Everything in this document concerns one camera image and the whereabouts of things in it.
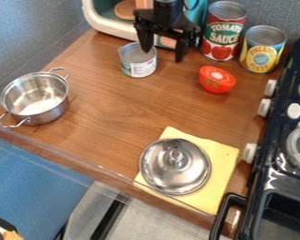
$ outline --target gray wall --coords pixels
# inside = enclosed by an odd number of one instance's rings
[[[0,0],[0,92],[88,29],[81,0]]]
[[[231,1],[246,8],[248,14],[246,30],[253,25],[272,25],[285,31],[289,44],[300,37],[300,0]]]

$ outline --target can label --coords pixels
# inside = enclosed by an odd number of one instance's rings
[[[273,70],[280,59],[284,43],[275,46],[256,45],[245,38],[240,54],[240,64],[255,73],[266,73]]]
[[[246,19],[224,21],[208,13],[202,42],[202,53],[216,61],[232,59],[238,47]]]
[[[143,78],[151,75],[157,68],[157,59],[151,59],[144,63],[130,63],[121,59],[121,69],[128,76],[133,78]]]

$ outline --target stove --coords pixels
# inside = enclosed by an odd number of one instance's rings
[[[249,143],[248,197],[225,196],[211,231],[218,239],[232,206],[242,208],[234,239],[300,240],[300,39],[280,78],[270,80],[258,115],[266,118],[259,144]]]

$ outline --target yellow can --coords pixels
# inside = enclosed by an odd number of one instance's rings
[[[273,26],[259,25],[249,28],[240,54],[241,66],[255,73],[274,70],[286,40],[286,35]]]

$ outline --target yellow napkin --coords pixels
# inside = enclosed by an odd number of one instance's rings
[[[200,190],[192,194],[178,197],[164,196],[153,190],[143,178],[141,172],[136,176],[134,185],[167,202],[191,210],[204,211],[207,214],[216,215],[222,196],[233,173],[239,149],[211,140],[197,138],[173,127],[167,127],[163,131],[160,139],[184,139],[200,146],[210,157],[212,165],[212,171],[208,182]]]

